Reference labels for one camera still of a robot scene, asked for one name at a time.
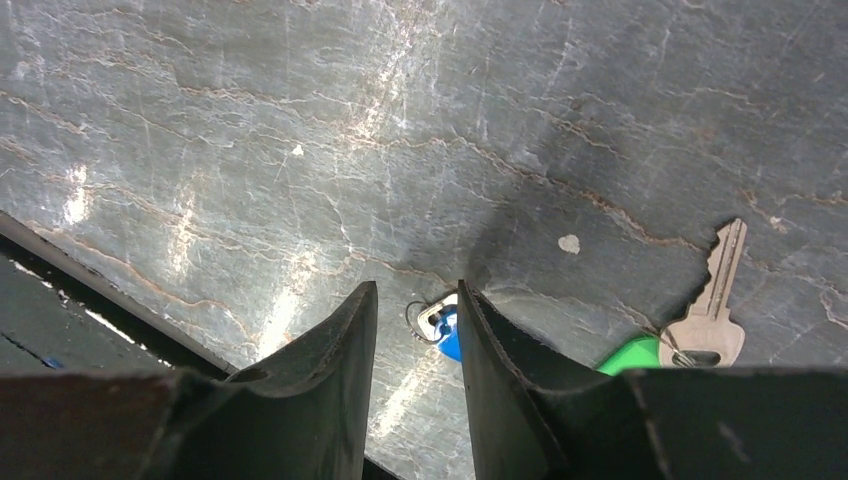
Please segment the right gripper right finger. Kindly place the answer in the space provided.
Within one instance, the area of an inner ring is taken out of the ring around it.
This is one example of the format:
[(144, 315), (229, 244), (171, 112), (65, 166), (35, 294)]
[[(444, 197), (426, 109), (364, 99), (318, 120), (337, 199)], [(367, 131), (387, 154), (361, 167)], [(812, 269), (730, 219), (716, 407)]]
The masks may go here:
[(458, 285), (480, 479), (843, 479), (841, 368), (631, 369), (543, 345)]

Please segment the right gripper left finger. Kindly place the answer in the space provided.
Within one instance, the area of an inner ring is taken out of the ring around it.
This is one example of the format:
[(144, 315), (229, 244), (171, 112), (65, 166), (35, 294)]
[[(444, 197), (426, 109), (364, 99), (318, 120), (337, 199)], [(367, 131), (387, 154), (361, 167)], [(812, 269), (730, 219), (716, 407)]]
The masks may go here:
[(378, 290), (220, 381), (190, 369), (1, 378), (5, 479), (370, 479)]

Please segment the blue tag key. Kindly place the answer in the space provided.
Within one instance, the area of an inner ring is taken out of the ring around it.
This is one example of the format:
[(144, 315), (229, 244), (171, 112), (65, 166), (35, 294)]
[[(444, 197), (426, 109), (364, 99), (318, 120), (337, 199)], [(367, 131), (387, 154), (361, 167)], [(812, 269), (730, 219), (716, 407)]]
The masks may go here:
[(453, 291), (439, 300), (414, 300), (404, 310), (404, 320), (411, 335), (443, 356), (460, 363), (458, 335), (458, 294)]

